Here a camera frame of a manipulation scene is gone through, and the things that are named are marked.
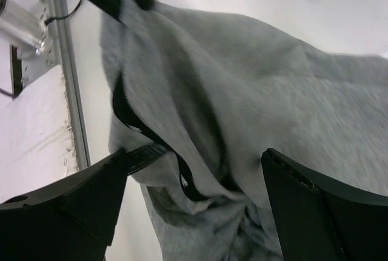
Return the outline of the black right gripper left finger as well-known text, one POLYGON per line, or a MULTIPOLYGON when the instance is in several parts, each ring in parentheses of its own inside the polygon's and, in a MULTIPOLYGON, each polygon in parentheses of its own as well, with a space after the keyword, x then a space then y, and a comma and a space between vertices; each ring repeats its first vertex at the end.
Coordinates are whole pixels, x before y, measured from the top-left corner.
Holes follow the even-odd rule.
POLYGON ((104 260, 127 181, 125 152, 1 204, 1 260, 104 260))

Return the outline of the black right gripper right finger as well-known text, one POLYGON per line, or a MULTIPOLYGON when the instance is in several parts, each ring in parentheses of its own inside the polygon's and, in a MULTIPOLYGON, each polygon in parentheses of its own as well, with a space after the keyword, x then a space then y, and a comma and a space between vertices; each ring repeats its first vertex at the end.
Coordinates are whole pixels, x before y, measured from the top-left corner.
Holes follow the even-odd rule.
POLYGON ((387 197, 272 148, 261 158, 284 260, 387 260, 387 197))

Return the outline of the grey t shirt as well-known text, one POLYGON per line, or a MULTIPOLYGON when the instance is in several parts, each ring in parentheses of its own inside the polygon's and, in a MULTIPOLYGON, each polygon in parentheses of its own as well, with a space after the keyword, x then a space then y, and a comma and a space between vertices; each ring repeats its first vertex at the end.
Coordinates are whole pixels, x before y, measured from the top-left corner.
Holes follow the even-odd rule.
POLYGON ((326 53, 259 20, 122 0, 102 15, 119 109, 111 151, 155 144, 135 173, 164 260, 281 260, 268 148, 387 194, 387 59, 326 53))

